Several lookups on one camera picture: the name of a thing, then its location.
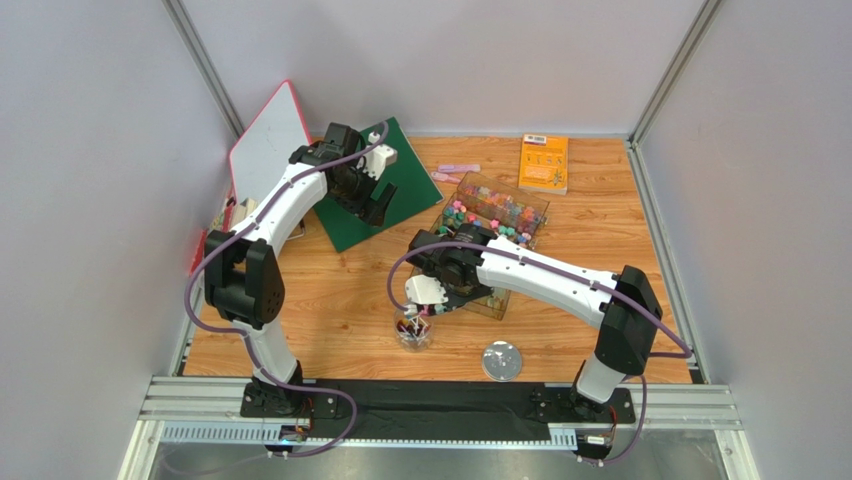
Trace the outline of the clear plastic jar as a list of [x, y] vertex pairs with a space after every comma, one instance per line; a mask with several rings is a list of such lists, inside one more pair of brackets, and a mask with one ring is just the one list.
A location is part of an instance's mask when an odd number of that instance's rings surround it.
[[415, 304], [407, 304], [394, 316], [394, 331], [402, 347], [417, 352], [428, 348], [432, 341], [432, 324], [429, 316]]

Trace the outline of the clear compartment candy box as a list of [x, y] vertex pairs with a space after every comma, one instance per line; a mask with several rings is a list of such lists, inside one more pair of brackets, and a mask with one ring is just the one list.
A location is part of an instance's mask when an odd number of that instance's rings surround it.
[[460, 180], [428, 232], [452, 237], [464, 224], [494, 232], [522, 248], [532, 249], [547, 223], [550, 202], [481, 173]]

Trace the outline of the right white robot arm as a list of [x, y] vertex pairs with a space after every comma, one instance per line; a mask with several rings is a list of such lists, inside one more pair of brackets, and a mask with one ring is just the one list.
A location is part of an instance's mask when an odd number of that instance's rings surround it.
[[572, 386], [576, 402], [603, 405], [628, 377], [643, 375], [662, 310], [646, 273], [581, 268], [464, 223], [447, 234], [421, 230], [403, 262], [418, 269], [405, 284], [405, 313], [440, 315], [496, 289], [555, 306], [598, 332]]

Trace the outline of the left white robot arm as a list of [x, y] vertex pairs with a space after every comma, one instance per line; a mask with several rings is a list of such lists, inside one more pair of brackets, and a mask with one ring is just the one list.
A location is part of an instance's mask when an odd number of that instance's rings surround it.
[[299, 362], [280, 326], [285, 287], [277, 257], [304, 215], [324, 199], [366, 225], [383, 225], [397, 190], [380, 183], [396, 159], [385, 143], [389, 132], [386, 122], [368, 137], [331, 124], [322, 140], [291, 155], [283, 176], [252, 214], [228, 232], [207, 235], [190, 280], [204, 281], [206, 303], [229, 322], [227, 332], [242, 337], [256, 380], [304, 389], [294, 377]]

